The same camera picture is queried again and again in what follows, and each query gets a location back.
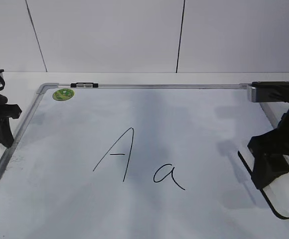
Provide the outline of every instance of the white surface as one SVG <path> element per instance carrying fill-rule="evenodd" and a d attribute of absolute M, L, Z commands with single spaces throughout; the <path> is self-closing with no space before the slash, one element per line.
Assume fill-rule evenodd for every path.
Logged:
<path fill-rule="evenodd" d="M 271 128 L 246 91 L 75 89 L 66 102 L 53 92 L 0 181 L 0 238 L 289 238 L 237 157 L 241 140 Z M 131 126 L 125 182 L 131 132 L 110 151 L 126 155 L 93 172 Z M 166 163 L 185 191 L 153 182 Z"/>
<path fill-rule="evenodd" d="M 45 71 L 25 0 L 0 0 L 0 69 Z"/>
<path fill-rule="evenodd" d="M 181 0 L 29 0 L 49 72 L 175 72 Z"/>
<path fill-rule="evenodd" d="M 179 72 L 289 72 L 289 0 L 186 0 Z"/>
<path fill-rule="evenodd" d="M 254 157 L 247 148 L 247 143 L 239 147 L 244 160 L 251 170 L 254 166 Z M 272 203 L 276 211 L 284 217 L 289 218 L 289 173 L 275 179 L 270 185 L 263 189 L 268 199 Z"/>
<path fill-rule="evenodd" d="M 46 82 L 73 83 L 97 82 L 102 84 L 239 84 L 253 81 L 289 81 L 289 73 L 189 73 L 189 74 L 143 74 L 143 73 L 21 73 L 4 72 L 6 81 L 2 94 L 9 104 L 19 104 L 23 110 L 20 119 L 11 119 L 11 129 L 26 114 L 28 106 L 38 89 Z M 0 157 L 4 147 L 0 146 Z"/>

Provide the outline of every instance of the whiteboard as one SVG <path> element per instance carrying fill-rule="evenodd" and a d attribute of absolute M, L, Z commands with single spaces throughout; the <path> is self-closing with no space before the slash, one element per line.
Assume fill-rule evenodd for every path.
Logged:
<path fill-rule="evenodd" d="M 55 91 L 0 181 L 0 239 L 289 238 L 237 156 L 272 129 L 245 90 Z"/>

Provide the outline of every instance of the round sticker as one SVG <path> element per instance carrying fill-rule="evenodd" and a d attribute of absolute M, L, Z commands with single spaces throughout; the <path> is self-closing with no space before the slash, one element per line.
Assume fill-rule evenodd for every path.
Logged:
<path fill-rule="evenodd" d="M 53 94 L 56 101 L 66 101 L 74 96 L 75 92 L 71 89 L 60 89 Z"/>

